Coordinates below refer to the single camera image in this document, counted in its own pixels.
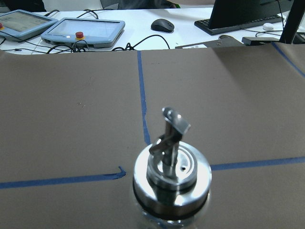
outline black cable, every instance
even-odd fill
[[[76,44],[79,43],[79,42],[85,42],[85,44],[86,44],[86,46],[87,46],[87,49],[89,50],[89,45],[88,45],[88,43],[87,43],[85,40],[76,41],[76,42],[72,45],[72,48],[73,48],[74,50],[76,50],[76,49],[79,48],[79,47],[77,47],[77,45],[76,45]]]
[[[280,34],[275,34],[275,33],[271,33],[271,32],[282,32],[282,30],[269,30],[269,31],[257,32],[255,34],[255,37],[257,37],[261,33],[275,35],[275,36],[281,36]]]
[[[114,9],[98,9],[98,10],[93,10],[93,11],[107,11],[107,10],[114,10]]]
[[[81,16],[87,14],[87,13],[93,13],[95,15],[95,18],[98,19],[99,16],[97,15],[96,12],[94,12],[94,10],[89,10],[89,9],[84,9],[84,11],[86,11],[85,13],[81,14],[80,16],[78,16],[77,18],[80,18]]]
[[[54,12],[60,12],[60,11],[59,10],[52,10],[51,12],[45,14],[44,16],[48,17],[48,16],[50,16]]]
[[[260,33],[266,33],[266,34],[281,36],[280,34],[275,34],[275,33],[270,33],[270,32],[282,32],[282,30],[269,30],[269,31],[255,31],[255,30],[248,30],[248,29],[242,29],[242,30],[249,31],[249,32],[256,32],[255,37],[257,37],[257,35],[260,34]]]
[[[283,18],[283,13],[282,13],[282,9],[281,9],[281,4],[279,0],[276,0],[278,3],[278,8],[280,9],[280,13],[281,13],[281,17],[282,17],[282,26],[283,26],[283,30],[284,30],[284,18]]]
[[[70,50],[70,52],[73,52],[73,48],[72,48],[71,46],[68,46],[68,45],[66,45],[66,44],[57,44],[57,45],[51,47],[51,48],[46,52],[46,54],[50,54],[50,52],[53,51],[53,50],[58,50],[58,49],[56,49],[57,47],[68,47],[68,49],[65,50],[65,51]]]
[[[13,38],[15,38],[15,39],[18,39],[19,41],[26,42],[26,43],[31,44],[31,45],[35,45],[35,46],[38,46],[38,47],[43,47],[43,48],[48,48],[48,49],[50,48],[49,46],[45,46],[45,45],[39,45],[39,44],[34,44],[34,43],[32,43],[32,42],[29,42],[29,41],[26,41],[26,40],[20,39],[19,37],[15,37],[15,36],[13,36],[13,35],[11,35],[11,34],[7,33],[7,32],[3,32],[3,31],[0,31],[0,32],[2,32],[2,33],[4,33],[4,34],[6,34],[6,35],[8,35],[8,36],[11,36],[11,37],[13,37]]]
[[[165,39],[163,36],[158,35],[158,34],[154,34],[154,35],[150,35],[150,36],[148,36],[148,37],[144,38],[144,39],[143,39],[143,40],[141,40],[140,42],[136,43],[134,46],[131,46],[131,44],[130,44],[130,43],[127,43],[127,45],[126,45],[126,47],[125,47],[125,48],[122,48],[122,47],[116,47],[116,48],[112,49],[112,51],[127,51],[127,50],[135,50],[134,48],[135,48],[137,45],[139,45],[140,43],[142,43],[143,41],[145,41],[146,39],[151,38],[151,37],[161,37],[161,38],[162,38],[162,39],[165,41],[165,43],[166,43],[166,45],[167,45],[168,49],[171,49],[171,48],[170,48],[170,46],[168,45],[168,43],[167,43],[166,39]]]
[[[20,49],[5,49],[5,50],[2,50],[2,51],[22,51],[22,50],[28,50],[28,51],[32,51],[32,52],[40,52],[40,53],[43,53],[43,54],[47,54],[46,52],[42,52],[42,51],[37,51],[37,50],[33,50],[33,49],[26,49],[26,48],[20,48]]]
[[[6,41],[6,38],[3,38],[3,41],[1,41],[0,46]]]
[[[59,52],[55,52],[55,54],[57,54],[57,53],[62,53],[62,52],[67,52],[67,51],[70,51],[70,52],[71,52],[71,49],[61,50],[61,51],[59,51]]]

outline blue painter's tape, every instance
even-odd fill
[[[292,61],[286,56],[286,54],[280,49],[280,47],[278,47],[278,45],[276,45],[275,42],[272,42],[271,43],[273,45],[273,47],[275,47],[275,49],[281,54],[281,56],[283,56],[287,61],[288,63],[294,68],[296,69],[296,71],[298,73],[300,73],[303,77],[305,77],[305,73],[302,72],[301,69],[299,69],[294,63],[292,63]]]
[[[149,136],[146,119],[145,119],[147,108],[146,108],[146,99],[145,99],[145,87],[144,87],[141,51],[138,51],[138,70],[139,70],[139,83],[140,83],[140,94],[141,94],[144,141],[147,145],[149,145],[151,143],[151,137]]]
[[[100,175],[82,176],[82,177],[62,177],[62,178],[51,178],[51,179],[41,179],[41,180],[4,182],[4,183],[0,183],[0,189],[115,180],[115,179],[120,179],[126,175],[124,169],[121,166],[119,166],[119,168],[121,171],[119,173],[114,173],[114,174],[100,174]]]
[[[263,161],[249,161],[249,162],[238,162],[238,163],[211,165],[211,170],[212,171],[218,171],[218,170],[228,170],[228,169],[238,169],[238,168],[278,166],[278,165],[287,165],[287,164],[296,164],[296,163],[305,163],[305,156],[292,157],[292,158],[282,158],[282,159],[272,159],[272,160],[263,160]]]

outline keyboard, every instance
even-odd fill
[[[199,29],[205,31],[206,33],[210,35],[216,35],[224,32],[231,32],[231,31],[236,31],[236,30],[241,30],[241,29],[247,29],[255,26],[260,26],[264,25],[265,23],[275,23],[275,22],[280,22],[282,21],[282,17],[278,15],[270,16],[267,18],[262,18],[262,19],[257,19],[251,22],[247,22],[244,24],[240,25],[235,25],[235,26],[230,26],[230,27],[224,27],[224,28],[219,28],[219,29],[209,29],[209,22],[210,19],[205,19],[205,20],[199,20],[195,21],[195,26],[197,26]]]

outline white mouse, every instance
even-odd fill
[[[271,23],[265,23],[263,25],[263,30],[270,31],[270,30],[273,30],[273,29],[274,29],[274,27],[273,27],[273,24],[271,24]]]

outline reflective metal surface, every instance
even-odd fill
[[[162,219],[185,219],[205,203],[212,180],[205,157],[181,142],[190,124],[170,107],[163,108],[165,134],[138,156],[133,189],[142,207]]]
[[[197,180],[185,189],[172,191],[160,188],[147,179],[147,165],[150,156],[147,146],[139,155],[134,167],[133,189],[142,207],[163,219],[184,219],[195,214],[204,205],[212,180],[211,168],[205,157],[194,147],[180,142],[180,147],[192,151],[197,159]]]

